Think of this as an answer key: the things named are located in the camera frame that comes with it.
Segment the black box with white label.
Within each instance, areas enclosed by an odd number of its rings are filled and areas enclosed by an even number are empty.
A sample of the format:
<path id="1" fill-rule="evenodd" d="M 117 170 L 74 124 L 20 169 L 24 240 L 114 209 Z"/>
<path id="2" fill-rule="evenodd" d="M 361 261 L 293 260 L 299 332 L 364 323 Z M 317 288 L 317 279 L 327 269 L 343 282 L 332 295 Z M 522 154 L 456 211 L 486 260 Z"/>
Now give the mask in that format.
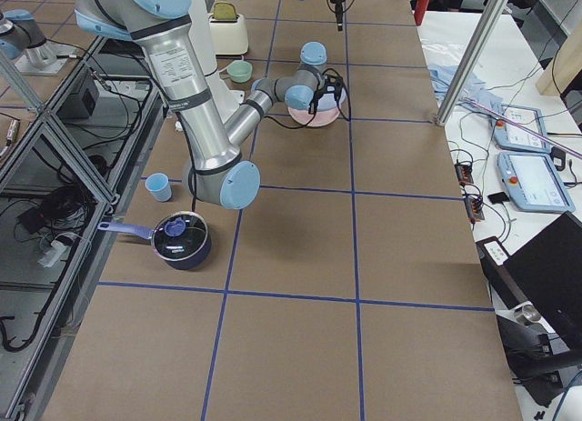
<path id="1" fill-rule="evenodd" d="M 506 262 L 510 257 L 508 251 L 496 236 L 476 242 L 476 248 L 484 276 L 496 291 L 501 301 L 514 308 L 527 301 L 527 297 L 509 274 Z"/>

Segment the dark blue pot with lid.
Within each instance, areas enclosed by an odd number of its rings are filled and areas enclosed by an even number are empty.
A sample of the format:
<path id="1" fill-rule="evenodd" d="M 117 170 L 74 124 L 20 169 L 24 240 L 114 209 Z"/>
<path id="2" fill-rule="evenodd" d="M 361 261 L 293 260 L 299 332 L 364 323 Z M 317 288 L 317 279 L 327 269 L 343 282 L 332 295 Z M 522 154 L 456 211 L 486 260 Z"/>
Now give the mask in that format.
<path id="1" fill-rule="evenodd" d="M 166 216 L 155 227 L 100 222 L 97 228 L 147 240 L 157 256 L 178 270 L 200 266 L 210 254 L 213 244 L 205 219 L 189 211 Z"/>

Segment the clear plastic bag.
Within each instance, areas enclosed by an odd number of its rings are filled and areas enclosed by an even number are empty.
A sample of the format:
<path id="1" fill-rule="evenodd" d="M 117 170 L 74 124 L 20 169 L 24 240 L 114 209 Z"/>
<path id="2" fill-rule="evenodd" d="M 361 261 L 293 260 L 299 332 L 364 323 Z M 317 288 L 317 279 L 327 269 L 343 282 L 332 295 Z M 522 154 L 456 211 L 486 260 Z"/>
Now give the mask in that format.
<path id="1" fill-rule="evenodd" d="M 420 43 L 428 68 L 433 66 L 458 66 L 466 51 L 464 45 L 451 42 L 421 39 Z"/>

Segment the upper teach pendant tablet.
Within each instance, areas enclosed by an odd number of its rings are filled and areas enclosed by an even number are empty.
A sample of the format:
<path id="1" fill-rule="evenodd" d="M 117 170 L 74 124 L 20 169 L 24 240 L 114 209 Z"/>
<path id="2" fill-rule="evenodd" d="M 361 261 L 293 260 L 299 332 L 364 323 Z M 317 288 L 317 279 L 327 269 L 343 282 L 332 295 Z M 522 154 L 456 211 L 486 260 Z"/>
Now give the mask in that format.
<path id="1" fill-rule="evenodd" d="M 523 105 L 501 104 L 503 117 L 509 119 L 492 122 L 493 137 L 498 148 L 520 152 L 549 154 L 551 147 L 540 136 L 547 136 L 541 111 Z"/>

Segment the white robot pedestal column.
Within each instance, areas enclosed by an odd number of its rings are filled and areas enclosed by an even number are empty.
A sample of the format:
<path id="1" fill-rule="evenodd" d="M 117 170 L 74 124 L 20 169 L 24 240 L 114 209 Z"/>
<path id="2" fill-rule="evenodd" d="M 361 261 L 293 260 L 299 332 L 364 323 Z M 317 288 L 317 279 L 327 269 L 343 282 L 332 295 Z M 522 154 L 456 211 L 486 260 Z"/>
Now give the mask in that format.
<path id="1" fill-rule="evenodd" d="M 191 18 L 189 37 L 204 76 L 206 78 L 220 78 L 206 0 L 191 0 L 188 13 Z"/>

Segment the white toaster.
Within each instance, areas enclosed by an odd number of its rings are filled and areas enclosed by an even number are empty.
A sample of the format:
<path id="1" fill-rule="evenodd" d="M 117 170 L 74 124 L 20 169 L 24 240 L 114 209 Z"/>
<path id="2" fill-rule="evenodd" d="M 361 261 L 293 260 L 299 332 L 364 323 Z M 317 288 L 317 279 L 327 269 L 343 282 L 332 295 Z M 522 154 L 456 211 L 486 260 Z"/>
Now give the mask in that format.
<path id="1" fill-rule="evenodd" d="M 217 55 L 244 55 L 249 48 L 246 18 L 229 2 L 216 2 L 208 14 Z"/>

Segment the pink plate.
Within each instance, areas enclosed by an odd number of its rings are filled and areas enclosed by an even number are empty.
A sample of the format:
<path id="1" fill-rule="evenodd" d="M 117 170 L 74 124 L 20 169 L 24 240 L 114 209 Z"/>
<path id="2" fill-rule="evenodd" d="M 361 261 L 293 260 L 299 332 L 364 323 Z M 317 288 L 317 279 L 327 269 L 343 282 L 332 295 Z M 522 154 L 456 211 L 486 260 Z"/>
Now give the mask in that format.
<path id="1" fill-rule="evenodd" d="M 294 121 L 300 125 L 306 125 L 308 127 L 323 127 L 331 125 L 340 116 L 340 110 L 337 107 L 324 111 L 317 111 L 314 115 L 310 114 L 307 110 L 298 110 L 292 107 L 288 107 L 287 110 Z"/>

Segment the aluminium frame post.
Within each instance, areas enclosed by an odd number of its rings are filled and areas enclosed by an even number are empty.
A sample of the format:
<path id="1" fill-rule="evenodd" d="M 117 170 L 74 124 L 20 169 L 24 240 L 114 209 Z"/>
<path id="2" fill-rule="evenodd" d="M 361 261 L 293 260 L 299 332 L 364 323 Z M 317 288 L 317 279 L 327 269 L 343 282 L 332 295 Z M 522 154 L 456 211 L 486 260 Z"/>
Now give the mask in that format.
<path id="1" fill-rule="evenodd" d="M 451 116 L 453 109 L 459 99 L 461 89 L 467 79 L 472 74 L 477 59 L 480 57 L 489 37 L 491 36 L 497 20 L 501 16 L 508 0 L 488 0 L 486 7 L 481 14 L 477 26 L 471 35 L 467 49 L 461 59 L 457 71 L 453 77 L 452 83 L 446 93 L 445 99 L 435 117 L 435 123 L 444 126 Z"/>

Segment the blue plate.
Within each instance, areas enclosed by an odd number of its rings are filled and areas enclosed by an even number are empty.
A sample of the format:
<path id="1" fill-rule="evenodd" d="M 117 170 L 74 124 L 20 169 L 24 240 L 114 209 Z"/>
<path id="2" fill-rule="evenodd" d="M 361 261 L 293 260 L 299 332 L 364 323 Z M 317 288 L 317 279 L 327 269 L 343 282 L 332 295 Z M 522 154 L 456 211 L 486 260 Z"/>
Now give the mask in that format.
<path id="1" fill-rule="evenodd" d="M 346 91 L 343 91 L 336 100 L 336 95 L 332 92 L 323 94 L 317 101 L 316 111 L 323 113 L 327 111 L 338 111 L 341 105 L 346 100 Z"/>

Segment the light blue cloth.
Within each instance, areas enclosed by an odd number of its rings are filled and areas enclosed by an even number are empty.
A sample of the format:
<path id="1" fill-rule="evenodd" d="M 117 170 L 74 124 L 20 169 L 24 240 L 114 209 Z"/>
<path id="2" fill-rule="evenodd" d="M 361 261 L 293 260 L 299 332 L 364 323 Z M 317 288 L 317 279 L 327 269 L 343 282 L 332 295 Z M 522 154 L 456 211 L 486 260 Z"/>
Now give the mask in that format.
<path id="1" fill-rule="evenodd" d="M 429 64 L 427 69 L 437 104 L 441 105 L 457 71 L 457 65 Z M 469 76 L 461 89 L 457 104 L 472 112 L 490 110 L 500 115 L 503 113 L 502 98 L 488 91 L 485 82 L 474 74 Z"/>

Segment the black laptop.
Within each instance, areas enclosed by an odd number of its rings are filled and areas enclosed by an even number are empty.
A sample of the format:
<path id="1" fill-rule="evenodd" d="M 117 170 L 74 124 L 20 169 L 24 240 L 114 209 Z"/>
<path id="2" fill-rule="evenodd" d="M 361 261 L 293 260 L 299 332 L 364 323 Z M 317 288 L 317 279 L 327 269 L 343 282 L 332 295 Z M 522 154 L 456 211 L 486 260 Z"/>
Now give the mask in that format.
<path id="1" fill-rule="evenodd" d="M 581 347 L 581 221 L 565 212 L 504 263 L 511 279 L 570 348 Z"/>

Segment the light blue cup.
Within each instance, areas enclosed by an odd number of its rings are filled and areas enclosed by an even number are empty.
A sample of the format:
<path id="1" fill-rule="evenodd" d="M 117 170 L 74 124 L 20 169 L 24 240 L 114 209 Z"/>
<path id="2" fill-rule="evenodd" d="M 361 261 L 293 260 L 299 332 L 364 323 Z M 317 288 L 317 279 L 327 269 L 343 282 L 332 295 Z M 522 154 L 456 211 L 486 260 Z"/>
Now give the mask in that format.
<path id="1" fill-rule="evenodd" d="M 167 202 L 172 198 L 169 178 L 164 173 L 154 173 L 145 180 L 145 188 L 157 202 Z"/>

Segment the red tube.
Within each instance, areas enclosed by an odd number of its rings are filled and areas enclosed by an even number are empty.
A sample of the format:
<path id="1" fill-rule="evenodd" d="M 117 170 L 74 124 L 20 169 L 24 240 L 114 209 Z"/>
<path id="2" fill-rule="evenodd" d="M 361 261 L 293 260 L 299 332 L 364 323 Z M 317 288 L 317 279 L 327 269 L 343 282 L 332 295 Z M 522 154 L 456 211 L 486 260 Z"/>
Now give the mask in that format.
<path id="1" fill-rule="evenodd" d="M 416 26 L 421 26 L 424 20 L 426 10 L 428 8 L 430 0 L 417 0 L 414 10 L 414 19 Z"/>

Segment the green bowl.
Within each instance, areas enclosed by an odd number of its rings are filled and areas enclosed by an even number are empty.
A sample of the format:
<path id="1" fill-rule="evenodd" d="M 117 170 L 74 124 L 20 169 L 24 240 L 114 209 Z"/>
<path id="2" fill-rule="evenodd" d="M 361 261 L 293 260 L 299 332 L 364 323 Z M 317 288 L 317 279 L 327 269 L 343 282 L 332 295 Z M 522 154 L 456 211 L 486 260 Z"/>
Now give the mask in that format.
<path id="1" fill-rule="evenodd" d="M 228 65 L 226 72 L 233 82 L 243 84 L 251 79 L 253 66 L 245 60 L 237 60 Z"/>

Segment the lower teach pendant tablet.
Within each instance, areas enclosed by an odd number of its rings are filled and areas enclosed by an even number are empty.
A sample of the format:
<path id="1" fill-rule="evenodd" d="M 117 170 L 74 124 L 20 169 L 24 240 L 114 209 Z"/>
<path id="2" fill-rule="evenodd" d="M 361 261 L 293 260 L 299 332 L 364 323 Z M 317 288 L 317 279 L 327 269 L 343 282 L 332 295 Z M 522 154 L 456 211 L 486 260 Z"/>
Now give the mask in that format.
<path id="1" fill-rule="evenodd" d="M 497 169 L 518 210 L 557 214 L 576 210 L 549 155 L 502 151 L 497 155 Z"/>

